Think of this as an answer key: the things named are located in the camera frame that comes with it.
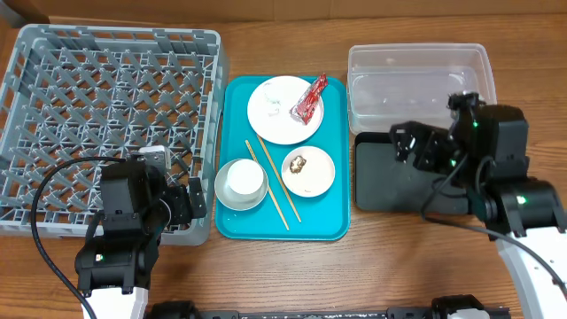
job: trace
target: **chopsticks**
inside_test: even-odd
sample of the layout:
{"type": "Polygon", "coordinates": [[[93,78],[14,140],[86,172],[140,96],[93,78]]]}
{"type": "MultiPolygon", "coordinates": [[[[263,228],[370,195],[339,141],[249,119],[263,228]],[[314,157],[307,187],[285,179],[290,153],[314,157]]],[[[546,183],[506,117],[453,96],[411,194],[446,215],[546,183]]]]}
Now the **chopsticks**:
{"type": "MultiPolygon", "coordinates": [[[[259,163],[258,159],[256,159],[256,155],[254,154],[254,151],[252,150],[250,143],[248,142],[248,140],[246,140],[245,142],[246,142],[246,147],[248,147],[248,151],[250,151],[250,155],[252,155],[252,158],[254,159],[254,161],[256,163],[258,163],[258,165],[259,165],[260,163],[259,163]]],[[[282,209],[277,204],[276,196],[274,196],[274,193],[272,192],[272,189],[269,187],[269,184],[268,184],[268,192],[269,192],[269,196],[272,198],[272,201],[274,201],[274,205],[276,206],[277,212],[280,214],[280,218],[282,218],[283,225],[285,225],[285,228],[287,230],[290,230],[290,226],[288,226],[287,221],[285,220],[284,214],[282,214],[282,209]]]]}
{"type": "Polygon", "coordinates": [[[258,140],[260,141],[260,145],[262,145],[262,148],[266,153],[266,157],[268,158],[270,165],[274,169],[274,174],[276,174],[277,180],[280,182],[280,185],[282,186],[282,190],[285,193],[285,197],[290,202],[291,209],[293,209],[293,213],[295,213],[295,216],[298,218],[298,221],[301,222],[301,217],[299,217],[298,210],[295,208],[295,205],[293,205],[293,201],[291,200],[290,193],[287,191],[287,187],[285,187],[284,181],[282,181],[282,177],[280,177],[280,174],[277,173],[276,165],[274,164],[272,157],[269,156],[269,152],[268,149],[266,148],[266,145],[264,144],[264,140],[259,135],[256,136],[258,137],[258,140]]]}

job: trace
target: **blue tray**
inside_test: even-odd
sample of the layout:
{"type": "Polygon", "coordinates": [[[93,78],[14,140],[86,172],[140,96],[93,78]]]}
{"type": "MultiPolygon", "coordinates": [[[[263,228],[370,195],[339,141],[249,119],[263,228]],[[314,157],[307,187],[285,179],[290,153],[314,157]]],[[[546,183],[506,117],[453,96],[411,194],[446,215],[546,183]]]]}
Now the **blue tray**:
{"type": "MultiPolygon", "coordinates": [[[[321,127],[306,141],[295,145],[278,145],[265,141],[269,154],[280,169],[285,156],[296,147],[317,146],[326,151],[335,164],[335,181],[328,191],[316,198],[302,198],[290,192],[301,216],[299,223],[284,191],[277,181],[256,133],[247,118],[248,99],[253,91],[271,76],[241,76],[226,90],[222,120],[221,167],[234,159],[251,159],[247,139],[260,164],[268,173],[270,187],[276,196],[290,230],[286,230],[272,198],[267,195],[255,208],[236,212],[216,202],[216,227],[222,235],[234,239],[271,240],[337,240],[348,231],[351,222],[350,165],[348,152],[348,115],[345,86],[329,78],[323,91],[325,114],[321,127]]],[[[314,76],[302,77],[313,82],[314,76]]]]}

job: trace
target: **white bowl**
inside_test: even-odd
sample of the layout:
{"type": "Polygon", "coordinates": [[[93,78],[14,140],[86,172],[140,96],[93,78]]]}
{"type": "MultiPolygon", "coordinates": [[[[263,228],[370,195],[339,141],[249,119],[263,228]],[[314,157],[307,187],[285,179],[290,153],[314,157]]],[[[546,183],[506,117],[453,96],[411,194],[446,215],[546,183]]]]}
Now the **white bowl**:
{"type": "Polygon", "coordinates": [[[214,180],[214,193],[221,204],[225,205],[227,208],[234,211],[244,211],[256,207],[266,197],[266,193],[268,192],[268,174],[266,174],[266,171],[262,168],[263,182],[260,188],[255,191],[250,198],[242,197],[230,188],[227,181],[230,167],[238,161],[239,159],[234,159],[219,170],[214,180]]]}
{"type": "Polygon", "coordinates": [[[251,159],[235,160],[227,173],[227,185],[242,200],[257,198],[263,180],[262,166],[251,159]]]}

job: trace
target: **gray dish rack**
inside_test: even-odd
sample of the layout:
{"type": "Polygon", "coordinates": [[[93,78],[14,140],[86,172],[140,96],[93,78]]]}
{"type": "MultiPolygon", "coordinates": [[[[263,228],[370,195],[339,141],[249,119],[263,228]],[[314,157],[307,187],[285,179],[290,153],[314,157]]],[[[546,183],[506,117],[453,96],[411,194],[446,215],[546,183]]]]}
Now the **gray dish rack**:
{"type": "MultiPolygon", "coordinates": [[[[211,30],[23,27],[0,88],[0,234],[30,233],[35,189],[57,164],[163,144],[174,154],[168,182],[199,177],[208,214],[170,226],[162,243],[205,242],[228,76],[221,37],[211,30]]],[[[103,165],[70,167],[51,180],[38,209],[41,236],[85,235],[102,208],[103,165]]]]}

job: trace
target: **red wrapper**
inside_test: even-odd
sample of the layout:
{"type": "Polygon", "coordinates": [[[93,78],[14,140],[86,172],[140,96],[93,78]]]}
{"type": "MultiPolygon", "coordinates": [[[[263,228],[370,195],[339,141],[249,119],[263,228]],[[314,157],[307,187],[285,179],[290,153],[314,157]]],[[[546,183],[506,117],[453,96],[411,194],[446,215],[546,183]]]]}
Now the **red wrapper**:
{"type": "Polygon", "coordinates": [[[290,110],[291,116],[303,121],[307,125],[313,117],[317,102],[319,102],[319,97],[321,97],[321,92],[327,84],[329,84],[327,75],[322,74],[319,76],[301,96],[298,103],[292,107],[290,110]]]}

